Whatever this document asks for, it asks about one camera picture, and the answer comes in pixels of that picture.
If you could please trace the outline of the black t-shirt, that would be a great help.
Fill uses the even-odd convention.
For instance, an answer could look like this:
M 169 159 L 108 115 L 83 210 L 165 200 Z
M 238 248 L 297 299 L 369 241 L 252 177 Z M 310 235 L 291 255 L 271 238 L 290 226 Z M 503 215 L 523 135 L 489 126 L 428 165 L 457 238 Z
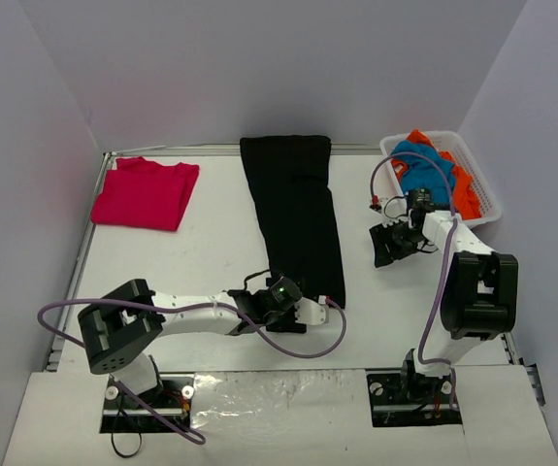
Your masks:
M 240 140 L 240 154 L 270 269 L 308 298 L 346 303 L 341 244 L 329 188 L 331 140 L 266 136 Z

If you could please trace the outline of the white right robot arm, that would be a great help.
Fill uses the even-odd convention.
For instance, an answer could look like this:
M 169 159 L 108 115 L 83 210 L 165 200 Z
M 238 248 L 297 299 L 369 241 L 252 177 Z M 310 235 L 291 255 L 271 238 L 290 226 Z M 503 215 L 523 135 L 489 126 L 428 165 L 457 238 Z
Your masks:
M 516 321 L 519 264 L 512 254 L 485 245 L 426 188 L 411 190 L 400 221 L 371 228 L 376 267 L 423 251 L 443 254 L 436 295 L 421 338 L 407 353 L 399 398 L 419 402 L 454 381 L 454 368 L 468 352 L 509 332 Z

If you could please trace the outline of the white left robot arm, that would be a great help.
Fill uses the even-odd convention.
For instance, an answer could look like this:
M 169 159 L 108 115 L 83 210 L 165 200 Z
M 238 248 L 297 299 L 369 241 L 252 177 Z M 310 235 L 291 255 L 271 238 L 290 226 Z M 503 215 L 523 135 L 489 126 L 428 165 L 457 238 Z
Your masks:
M 325 312 L 286 277 L 265 289 L 231 289 L 210 296 L 175 296 L 131 280 L 78 314 L 89 370 L 112 375 L 142 406 L 157 403 L 163 382 L 145 349 L 176 334 L 240 336 L 254 326 L 272 332 L 303 333 L 325 321 Z

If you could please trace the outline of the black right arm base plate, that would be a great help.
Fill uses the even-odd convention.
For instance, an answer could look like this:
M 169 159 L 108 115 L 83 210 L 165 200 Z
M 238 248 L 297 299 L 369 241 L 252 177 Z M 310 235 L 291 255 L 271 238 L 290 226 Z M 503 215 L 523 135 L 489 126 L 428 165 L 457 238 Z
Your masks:
M 399 370 L 368 371 L 367 388 L 374 428 L 461 425 L 459 411 L 450 406 L 449 377 L 417 380 L 416 388 L 403 385 Z

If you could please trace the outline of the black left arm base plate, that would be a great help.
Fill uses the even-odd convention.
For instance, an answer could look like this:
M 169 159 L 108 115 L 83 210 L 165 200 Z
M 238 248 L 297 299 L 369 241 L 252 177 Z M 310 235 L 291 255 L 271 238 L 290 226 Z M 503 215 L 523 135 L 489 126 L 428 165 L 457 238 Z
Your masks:
M 153 391 L 142 398 L 159 414 L 183 430 L 190 427 L 190 412 L 194 396 L 192 374 L 166 373 L 161 375 L 162 391 Z M 171 429 L 162 424 L 150 412 L 132 400 L 108 380 L 101 411 L 101 434 L 158 434 Z

